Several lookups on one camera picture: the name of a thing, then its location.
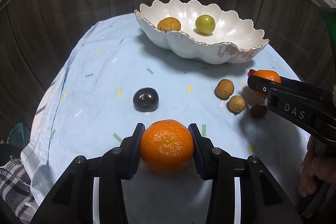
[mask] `wooden wall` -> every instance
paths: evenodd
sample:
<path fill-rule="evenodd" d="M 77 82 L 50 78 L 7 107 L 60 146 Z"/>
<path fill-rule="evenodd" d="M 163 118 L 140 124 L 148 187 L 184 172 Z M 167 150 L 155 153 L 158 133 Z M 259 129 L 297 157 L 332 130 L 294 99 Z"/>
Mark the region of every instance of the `wooden wall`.
<path fill-rule="evenodd" d="M 199 1 L 252 19 L 304 80 L 328 90 L 335 83 L 327 30 L 310 0 Z M 31 126 L 44 91 L 92 25 L 152 2 L 12 0 L 0 11 L 0 139 L 16 122 Z"/>

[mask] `white bowl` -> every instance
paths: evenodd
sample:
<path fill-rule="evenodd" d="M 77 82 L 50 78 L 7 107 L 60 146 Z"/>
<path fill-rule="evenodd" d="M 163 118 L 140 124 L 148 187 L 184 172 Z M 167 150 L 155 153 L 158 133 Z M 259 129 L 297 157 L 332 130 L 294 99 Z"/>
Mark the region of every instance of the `white bowl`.
<path fill-rule="evenodd" d="M 202 60 L 209 64 L 243 63 L 255 57 L 269 42 L 263 39 L 264 30 L 253 28 L 251 19 L 242 20 L 236 11 L 222 11 L 217 4 L 204 6 L 197 0 L 182 3 L 170 0 L 164 4 L 154 0 L 152 6 L 140 5 L 135 10 L 140 28 L 157 46 L 172 50 L 187 59 Z M 210 15 L 216 28 L 210 35 L 197 32 L 195 21 L 200 15 Z M 181 22 L 180 31 L 163 32 L 156 28 L 166 17 Z"/>

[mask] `green fruit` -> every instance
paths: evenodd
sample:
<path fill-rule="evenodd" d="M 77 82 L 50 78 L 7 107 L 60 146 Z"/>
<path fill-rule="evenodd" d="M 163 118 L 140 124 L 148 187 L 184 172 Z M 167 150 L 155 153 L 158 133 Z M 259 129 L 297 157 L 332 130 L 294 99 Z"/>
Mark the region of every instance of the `green fruit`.
<path fill-rule="evenodd" d="M 203 34 L 210 34 L 215 30 L 215 20 L 209 15 L 201 15 L 196 19 L 196 29 Z"/>

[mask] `striped fabric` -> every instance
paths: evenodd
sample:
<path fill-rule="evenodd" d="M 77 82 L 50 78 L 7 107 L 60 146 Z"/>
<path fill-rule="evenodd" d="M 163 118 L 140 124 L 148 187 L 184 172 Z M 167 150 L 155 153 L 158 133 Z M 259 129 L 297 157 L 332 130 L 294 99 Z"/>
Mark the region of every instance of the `striped fabric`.
<path fill-rule="evenodd" d="M 0 196 L 23 224 L 29 224 L 35 210 L 30 178 L 20 160 L 12 159 L 0 167 Z"/>

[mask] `light blue tablecloth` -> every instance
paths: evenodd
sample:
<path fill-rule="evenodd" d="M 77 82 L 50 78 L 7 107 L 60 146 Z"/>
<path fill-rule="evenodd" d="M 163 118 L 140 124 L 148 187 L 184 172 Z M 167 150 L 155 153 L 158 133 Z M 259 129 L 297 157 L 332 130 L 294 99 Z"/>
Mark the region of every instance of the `light blue tablecloth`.
<path fill-rule="evenodd" d="M 217 83 L 226 78 L 235 85 L 234 95 L 241 94 L 249 106 L 263 101 L 246 86 L 250 68 L 297 79 L 270 45 L 243 64 L 208 65 L 152 44 L 133 14 L 98 22 L 56 77 L 38 130 L 22 152 L 37 203 L 77 155 L 102 156 L 132 135 L 138 122 L 148 127 L 162 119 L 176 119 L 185 126 L 196 123 L 214 146 L 232 156 L 259 156 L 296 202 L 309 135 L 272 112 L 260 120 L 251 118 L 249 108 L 234 115 L 227 101 L 214 94 Z M 133 106 L 134 93 L 143 87 L 159 94 L 154 112 L 139 112 Z M 162 176 L 140 163 L 134 179 L 123 186 L 130 224 L 205 222 L 211 182 L 201 181 L 192 164 L 180 174 Z M 239 211 L 239 193 L 236 196 Z"/>

